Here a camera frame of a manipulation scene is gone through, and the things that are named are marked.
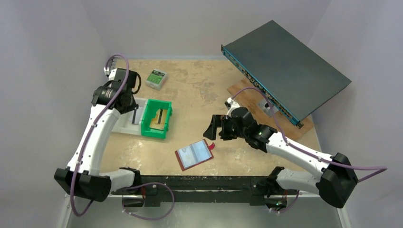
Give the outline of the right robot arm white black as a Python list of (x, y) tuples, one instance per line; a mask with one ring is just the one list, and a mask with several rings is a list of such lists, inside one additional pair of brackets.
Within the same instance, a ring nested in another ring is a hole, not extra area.
[(325, 154), (283, 137), (277, 129), (258, 123), (251, 112), (232, 98), (225, 101), (226, 114), (214, 114), (203, 133), (209, 140), (242, 138), (253, 149), (286, 159), (303, 171), (276, 167), (269, 175), (268, 192), (302, 190), (317, 194), (335, 208), (343, 208), (358, 184), (356, 173), (349, 169), (349, 159), (341, 154)]

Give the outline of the white card with black stripe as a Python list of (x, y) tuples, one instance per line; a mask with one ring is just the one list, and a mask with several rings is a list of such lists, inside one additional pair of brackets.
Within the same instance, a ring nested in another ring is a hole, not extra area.
[(135, 109), (133, 111), (131, 123), (132, 124), (138, 124), (139, 123), (139, 108)]

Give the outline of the red card holder wallet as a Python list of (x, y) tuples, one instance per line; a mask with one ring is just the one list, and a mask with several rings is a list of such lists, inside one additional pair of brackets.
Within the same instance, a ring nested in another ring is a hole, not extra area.
[(204, 163), (214, 158), (212, 150), (215, 143), (208, 144), (206, 140), (200, 140), (188, 146), (176, 150), (175, 156), (182, 171)]

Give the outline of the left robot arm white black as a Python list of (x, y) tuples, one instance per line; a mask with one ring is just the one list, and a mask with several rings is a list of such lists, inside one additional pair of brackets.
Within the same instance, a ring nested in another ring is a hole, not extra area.
[(117, 68), (108, 75), (108, 81), (94, 91), (81, 142), (66, 168), (58, 168), (54, 174), (55, 181), (67, 194), (102, 202), (110, 192), (133, 184), (133, 169), (120, 168), (101, 175), (100, 163), (118, 118), (138, 108), (132, 91), (136, 84), (141, 84), (137, 72)]

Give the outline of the gold card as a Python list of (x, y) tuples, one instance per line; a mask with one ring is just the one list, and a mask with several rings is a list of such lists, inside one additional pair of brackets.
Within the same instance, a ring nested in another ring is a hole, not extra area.
[(150, 128), (161, 131), (164, 130), (167, 114), (167, 109), (158, 109), (155, 113), (155, 116), (150, 121)]

